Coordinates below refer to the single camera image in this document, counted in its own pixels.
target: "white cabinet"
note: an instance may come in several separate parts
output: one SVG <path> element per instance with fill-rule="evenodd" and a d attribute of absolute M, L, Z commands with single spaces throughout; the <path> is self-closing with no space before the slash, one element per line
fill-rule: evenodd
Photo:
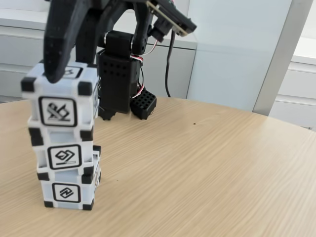
<path fill-rule="evenodd" d="M 269 116 L 316 131 L 315 88 L 316 65 L 292 62 Z"/>
<path fill-rule="evenodd" d="M 129 15 L 125 22 L 130 23 Z M 0 96 L 21 97 L 21 79 L 43 58 L 43 36 L 43 30 L 0 26 Z M 193 39 L 193 36 L 188 37 L 188 41 L 177 38 L 175 42 L 169 70 L 169 90 L 173 97 L 187 97 L 197 45 Z M 145 86 L 156 96 L 166 96 L 164 78 L 168 41 L 167 38 L 144 57 Z M 73 50 L 71 60 L 75 58 Z"/>

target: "white drawer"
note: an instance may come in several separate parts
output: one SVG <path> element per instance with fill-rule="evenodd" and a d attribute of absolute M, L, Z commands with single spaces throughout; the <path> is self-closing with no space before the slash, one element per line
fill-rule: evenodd
<path fill-rule="evenodd" d="M 21 97 L 20 82 L 32 67 L 0 64 L 0 95 Z"/>
<path fill-rule="evenodd" d="M 270 117 L 286 121 L 301 127 L 316 129 L 316 101 L 299 98 L 280 99 L 273 104 Z"/>
<path fill-rule="evenodd" d="M 34 66 L 43 58 L 44 31 L 0 27 L 0 64 Z"/>
<path fill-rule="evenodd" d="M 316 99 L 315 88 L 316 66 L 291 63 L 278 94 Z"/>

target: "metal frame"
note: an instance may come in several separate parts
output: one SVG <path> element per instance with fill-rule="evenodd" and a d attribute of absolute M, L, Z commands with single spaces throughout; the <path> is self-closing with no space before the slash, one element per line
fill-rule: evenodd
<path fill-rule="evenodd" d="M 300 39 L 313 0 L 292 0 L 253 112 L 268 116 Z"/>

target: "black corner cap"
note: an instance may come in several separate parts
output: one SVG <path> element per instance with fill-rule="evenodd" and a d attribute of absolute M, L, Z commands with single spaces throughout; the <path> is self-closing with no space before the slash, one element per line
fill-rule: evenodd
<path fill-rule="evenodd" d="M 50 208 L 54 207 L 54 204 L 52 201 L 44 201 L 44 205 L 45 205 L 45 207 L 50 207 Z"/>
<path fill-rule="evenodd" d="M 92 203 L 90 205 L 88 204 L 84 204 L 82 205 L 82 209 L 85 211 L 91 211 L 94 205 L 94 199 L 92 200 Z"/>
<path fill-rule="evenodd" d="M 38 179 L 42 181 L 49 181 L 48 173 L 38 173 Z"/>
<path fill-rule="evenodd" d="M 91 131 L 80 131 L 80 137 L 83 142 L 90 142 L 93 141 L 93 128 Z"/>
<path fill-rule="evenodd" d="M 92 84 L 90 82 L 81 81 L 78 84 L 78 95 L 92 95 Z"/>
<path fill-rule="evenodd" d="M 91 63 L 87 65 L 87 68 L 98 68 L 98 65 Z"/>
<path fill-rule="evenodd" d="M 34 92 L 34 82 L 36 78 L 25 77 L 21 81 L 21 89 L 24 92 Z"/>
<path fill-rule="evenodd" d="M 83 174 L 84 175 L 91 175 L 91 174 L 93 174 L 93 166 L 83 168 Z"/>
<path fill-rule="evenodd" d="M 44 145 L 43 138 L 41 136 L 41 132 L 39 128 L 30 127 L 29 133 L 31 136 L 31 142 L 32 142 L 33 147 Z"/>
<path fill-rule="evenodd" d="M 81 182 L 82 184 L 92 184 L 93 181 L 93 174 L 88 174 L 88 175 L 82 175 L 81 176 Z"/>
<path fill-rule="evenodd" d="M 93 146 L 93 150 L 99 152 L 101 155 L 101 146 Z"/>

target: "round table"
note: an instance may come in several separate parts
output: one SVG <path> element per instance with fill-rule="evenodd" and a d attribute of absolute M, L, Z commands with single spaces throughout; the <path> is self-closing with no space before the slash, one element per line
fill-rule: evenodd
<path fill-rule="evenodd" d="M 0 236 L 315 237 L 316 133 L 258 114 L 159 98 L 96 120 L 92 211 L 45 208 L 27 101 L 0 105 Z"/>

